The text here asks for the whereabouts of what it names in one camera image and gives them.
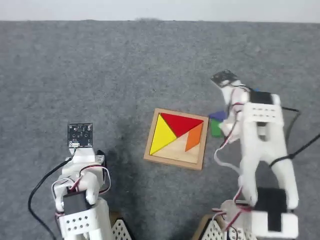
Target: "black cable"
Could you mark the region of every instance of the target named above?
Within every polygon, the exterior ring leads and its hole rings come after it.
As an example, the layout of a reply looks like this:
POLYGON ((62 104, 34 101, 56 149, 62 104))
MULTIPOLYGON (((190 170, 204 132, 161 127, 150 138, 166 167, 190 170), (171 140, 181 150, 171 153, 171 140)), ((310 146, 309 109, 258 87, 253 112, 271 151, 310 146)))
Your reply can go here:
POLYGON ((290 107, 286 107, 286 106, 283 106, 282 109, 283 110, 287 110, 287 111, 291 111, 291 112, 296 112, 296 115, 291 120, 291 122, 290 122, 290 124, 289 124, 289 126, 288 126, 288 128, 287 128, 287 130, 285 132, 285 143, 288 146, 292 128, 293 128, 295 122, 297 121, 297 119, 299 118, 299 116, 301 115, 301 111, 298 110, 298 109, 294 109, 294 108, 290 108, 290 107))
POLYGON ((307 147, 309 147, 311 144, 313 144, 315 141, 317 141, 320 138, 320 133, 315 136, 314 138, 312 138, 309 142, 307 142, 305 145, 303 145, 302 147, 300 147, 297 151, 295 151, 294 153, 290 154, 290 156, 292 157, 292 159, 297 156, 299 153, 301 153, 303 150, 305 150, 307 147))
POLYGON ((315 136, 314 138, 312 138, 310 141, 308 141, 305 145, 303 145, 302 147, 300 147, 298 150, 296 150, 294 153, 290 153, 289 155, 287 156, 282 156, 282 157, 279 157, 275 160, 273 160, 271 162, 271 164, 269 165, 269 167, 271 168, 273 165, 275 165, 277 162, 280 162, 282 160, 285 160, 285 159, 294 159, 299 153, 301 153, 302 151, 304 151, 306 148, 308 148, 311 144, 313 144, 315 141, 317 141, 318 139, 320 139, 320 133, 315 136))
POLYGON ((30 214, 47 230, 47 232, 51 235, 51 238, 53 240, 57 240, 55 234, 52 232, 52 230, 47 226, 47 224, 45 224, 45 222, 34 212, 34 210, 31 207, 31 202, 32 202, 32 198, 34 197, 36 191, 41 187, 41 185, 45 182, 45 180, 50 177, 54 172, 56 172, 59 168, 63 167, 64 165, 66 165, 68 162, 70 162, 73 157, 76 154, 76 148, 74 149, 74 152, 72 154, 71 157, 69 157, 68 160, 60 163, 58 166, 56 166, 54 169, 52 169, 51 171, 49 171, 46 175, 44 175, 44 177, 38 182, 38 184, 35 186, 35 188, 31 191, 30 195, 29 195, 29 199, 28 199, 28 210, 30 212, 30 214))

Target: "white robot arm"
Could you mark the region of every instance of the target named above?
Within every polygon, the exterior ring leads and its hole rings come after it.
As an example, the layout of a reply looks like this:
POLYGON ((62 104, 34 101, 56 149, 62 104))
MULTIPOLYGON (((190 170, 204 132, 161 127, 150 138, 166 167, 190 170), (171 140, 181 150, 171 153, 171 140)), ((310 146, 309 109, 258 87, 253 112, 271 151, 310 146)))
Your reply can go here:
POLYGON ((110 189, 110 175, 103 166, 105 156, 95 155, 92 148, 92 124, 70 124, 68 140, 73 158, 52 184, 62 237, 65 240, 113 240, 109 207, 99 197, 110 189), (100 191, 107 178, 108 188, 100 191))
MULTIPOLYGON (((225 144, 240 139, 240 168, 233 169, 239 173, 239 190, 251 207, 234 224, 257 237, 296 238, 298 218, 292 210, 298 206, 299 197, 293 164, 287 153, 279 96, 254 91, 227 70, 215 74, 212 81, 222 90, 228 106, 228 118, 220 124, 228 136, 225 144), (269 164, 279 189, 257 187, 256 170, 260 161, 269 164)), ((239 210, 236 204, 227 201, 221 208, 230 221, 239 210)))

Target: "cable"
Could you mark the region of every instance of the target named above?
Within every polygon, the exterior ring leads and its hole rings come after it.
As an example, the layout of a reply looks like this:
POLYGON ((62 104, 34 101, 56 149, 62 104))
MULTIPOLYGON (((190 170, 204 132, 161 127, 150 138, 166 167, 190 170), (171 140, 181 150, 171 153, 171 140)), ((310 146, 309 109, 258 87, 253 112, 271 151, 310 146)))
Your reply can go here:
POLYGON ((73 191, 80 183, 80 180, 81 178, 83 177, 82 175, 82 171, 84 170, 87 170, 87 169, 90 169, 90 168, 102 168, 102 170, 104 170, 109 178, 109 186, 108 188, 104 189, 104 190, 101 190, 99 191, 99 194, 104 194, 106 192, 108 192, 111 188, 111 177, 110 177, 110 173, 109 173, 109 170, 105 167, 105 166, 102 166, 102 165, 98 165, 98 164, 94 164, 94 165, 88 165, 88 166, 85 166, 83 167, 80 171, 79 171, 79 178, 75 181, 75 183, 73 184, 73 186, 70 188, 70 191, 73 191))
POLYGON ((307 142, 305 145, 303 145, 302 147, 300 147, 297 151, 295 151, 294 153, 289 154, 289 156, 291 157, 291 159, 295 158, 299 153, 301 153, 303 150, 305 150, 306 148, 308 148, 311 144, 313 144, 315 141, 317 141, 320 138, 320 133, 315 136, 314 138, 312 138, 309 142, 307 142))
POLYGON ((272 168, 273 165, 275 165, 277 162, 280 162, 282 160, 285 160, 285 159, 294 159, 299 153, 301 153, 302 151, 304 151, 306 148, 308 148, 311 144, 313 144, 315 141, 317 141, 318 139, 320 139, 320 133, 315 136, 314 138, 312 138, 309 142, 307 142, 305 145, 303 145, 302 147, 300 147, 298 150, 296 150, 294 153, 290 153, 288 154, 287 156, 282 156, 282 157, 279 157, 275 160, 273 160, 269 167, 272 168))
POLYGON ((232 135, 232 132, 234 131, 235 127, 236 127, 236 124, 237 124, 237 120, 234 122, 229 134, 227 135, 227 137, 225 138, 225 140, 223 141, 223 143, 220 145, 220 147, 215 150, 214 152, 214 155, 213 155, 213 159, 216 161, 217 164, 219 164, 220 166, 223 166, 223 167, 228 167, 228 168, 231 168, 233 169, 234 171, 236 171, 236 173, 238 173, 239 175, 241 175, 241 171, 240 171, 240 168, 238 168, 237 166, 229 163, 229 162, 223 162, 221 161, 219 158, 218 158, 218 155, 217 153, 222 150, 228 143, 229 141, 229 138, 231 137, 232 135))
POLYGON ((34 210, 31 207, 31 202, 32 199, 35 195, 35 193, 37 192, 37 190, 41 187, 41 185, 45 182, 45 180, 50 177, 54 172, 56 172, 59 168, 63 167, 64 165, 66 165, 68 162, 70 162, 73 157, 76 154, 76 148, 74 149, 74 152, 72 154, 71 157, 69 157, 68 160, 60 163, 58 166, 56 166, 54 169, 52 169, 51 171, 49 171, 46 175, 44 175, 44 177, 38 182, 38 184, 34 187, 34 189, 31 191, 29 198, 28 198, 28 210, 30 212, 30 214, 45 228, 45 230, 51 235, 51 238, 53 240, 56 240, 56 236, 55 234, 52 232, 52 230, 47 226, 47 224, 45 224, 45 222, 34 212, 34 210))
POLYGON ((70 176, 67 176, 67 177, 64 177, 64 178, 61 178, 61 179, 58 179, 57 181, 55 181, 54 183, 52 183, 51 185, 51 193, 52 193, 52 196, 53 196, 53 199, 56 200, 56 192, 55 192, 55 185, 61 181, 64 181, 63 183, 61 183, 60 185, 63 185, 63 184, 66 184, 67 182, 71 181, 72 184, 71 185, 68 185, 66 187, 72 187, 73 184, 75 183, 75 181, 70 177, 70 176))
POLYGON ((238 219, 241 213, 242 213, 242 210, 238 211, 237 214, 234 216, 234 218, 228 223, 228 225, 222 231, 223 232, 227 231, 232 226, 232 224, 235 223, 235 221, 238 219))
POLYGON ((235 231, 235 240, 238 240, 238 231, 233 226, 231 226, 230 228, 232 228, 235 231))
POLYGON ((292 128, 293 128, 295 122, 297 121, 297 119, 299 118, 299 116, 301 115, 301 111, 298 110, 298 109, 294 109, 294 108, 290 108, 290 107, 286 107, 286 106, 282 106, 282 109, 296 113, 294 118, 291 120, 291 122, 290 122, 290 124, 289 124, 289 126, 288 126, 288 128, 286 130, 286 133, 285 133, 285 143, 288 146, 292 128))

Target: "perforated white bracket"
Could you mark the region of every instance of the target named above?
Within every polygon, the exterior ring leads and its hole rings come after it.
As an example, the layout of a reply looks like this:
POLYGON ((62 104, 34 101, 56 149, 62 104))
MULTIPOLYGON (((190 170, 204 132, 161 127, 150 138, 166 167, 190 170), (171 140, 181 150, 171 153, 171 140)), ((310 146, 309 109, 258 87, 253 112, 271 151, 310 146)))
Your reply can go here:
POLYGON ((226 236, 222 232, 216 221, 211 220, 201 238, 201 240, 225 240, 226 236))
POLYGON ((132 240, 126 224, 122 219, 115 221, 112 227, 112 233, 115 240, 132 240))
POLYGON ((103 198, 99 198, 89 210, 59 217, 59 223, 64 239, 74 239, 75 235, 86 233, 94 240, 110 240, 113 237, 109 207, 103 198))
MULTIPOLYGON (((242 228, 230 228, 228 230, 229 238, 231 240, 257 240, 251 233, 244 231, 242 228)), ((211 220, 201 238, 201 240, 227 240, 227 232, 222 232, 218 223, 211 220)))

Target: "white wire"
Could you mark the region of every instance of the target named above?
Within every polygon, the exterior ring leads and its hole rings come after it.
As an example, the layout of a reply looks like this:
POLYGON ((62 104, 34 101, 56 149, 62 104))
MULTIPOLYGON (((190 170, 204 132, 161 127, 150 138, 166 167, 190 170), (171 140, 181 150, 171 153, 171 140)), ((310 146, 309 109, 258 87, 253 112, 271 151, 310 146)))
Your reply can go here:
POLYGON ((55 181, 54 183, 52 183, 52 185, 51 185, 51 193, 52 193, 52 197, 53 197, 54 200, 56 200, 55 185, 56 185, 57 183, 59 183, 59 182, 65 181, 65 180, 66 180, 66 182, 65 182, 65 183, 62 183, 62 184, 66 184, 67 182, 71 181, 71 184, 66 185, 66 187, 71 187, 71 186, 73 186, 73 184, 74 184, 74 182, 75 182, 75 181, 72 180, 72 178, 70 178, 70 177, 68 176, 68 177, 64 177, 64 178, 58 179, 57 181, 55 181))
POLYGON ((212 221, 215 221, 215 218, 216 218, 216 217, 222 216, 222 215, 225 215, 225 214, 226 214, 225 211, 217 212, 215 215, 213 215, 212 221))
POLYGON ((237 166, 235 166, 235 165, 233 165, 233 164, 231 164, 229 162, 223 162, 218 157, 218 152, 220 150, 222 150, 227 145, 227 143, 229 142, 229 138, 231 136, 232 136, 232 134, 225 140, 224 144, 221 147, 219 147, 217 150, 215 150, 213 158, 214 158, 214 160, 216 161, 217 164, 219 164, 222 167, 227 167, 227 168, 233 169, 240 176, 241 175, 241 170, 240 170, 239 167, 237 167, 237 166))
POLYGON ((102 169, 104 169, 106 171, 107 175, 108 175, 108 178, 109 178, 109 187, 106 190, 104 190, 103 192, 101 192, 100 194, 105 194, 106 192, 108 192, 110 190, 110 188, 111 188, 111 177, 110 177, 110 173, 109 173, 108 168, 106 168, 105 166, 100 166, 100 165, 99 166, 97 166, 97 165, 92 165, 92 166, 88 165, 85 168, 86 169, 84 169, 82 171, 86 171, 86 170, 91 169, 91 168, 102 168, 102 169))

